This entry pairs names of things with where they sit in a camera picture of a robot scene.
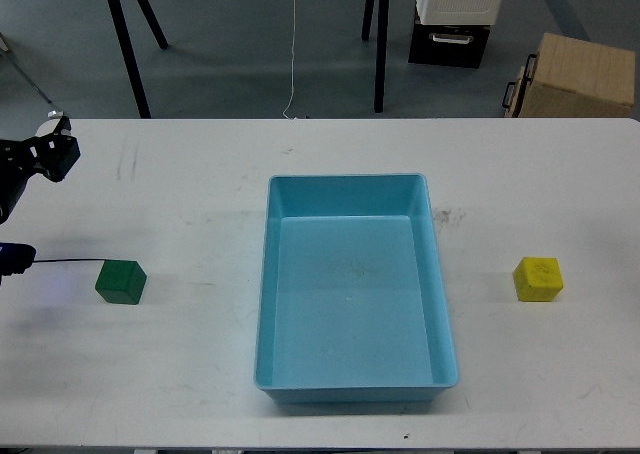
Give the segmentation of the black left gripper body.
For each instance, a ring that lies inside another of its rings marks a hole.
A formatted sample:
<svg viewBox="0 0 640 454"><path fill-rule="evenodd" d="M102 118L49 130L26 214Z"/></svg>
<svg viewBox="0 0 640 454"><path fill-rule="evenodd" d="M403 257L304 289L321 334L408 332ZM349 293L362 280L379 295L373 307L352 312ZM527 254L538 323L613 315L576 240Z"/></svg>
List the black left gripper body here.
<svg viewBox="0 0 640 454"><path fill-rule="evenodd" d="M35 173L33 140L1 140L1 223L6 222Z"/></svg>

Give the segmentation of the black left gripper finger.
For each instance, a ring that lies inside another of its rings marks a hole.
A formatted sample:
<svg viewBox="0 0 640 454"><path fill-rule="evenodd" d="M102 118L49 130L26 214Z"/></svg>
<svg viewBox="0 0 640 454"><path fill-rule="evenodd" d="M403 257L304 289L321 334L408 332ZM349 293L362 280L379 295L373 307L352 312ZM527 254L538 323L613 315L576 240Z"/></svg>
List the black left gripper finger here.
<svg viewBox="0 0 640 454"><path fill-rule="evenodd" d="M80 158L78 141L71 135L71 121L62 116L54 129L32 141L32 169L52 182L65 179L73 165Z"/></svg>

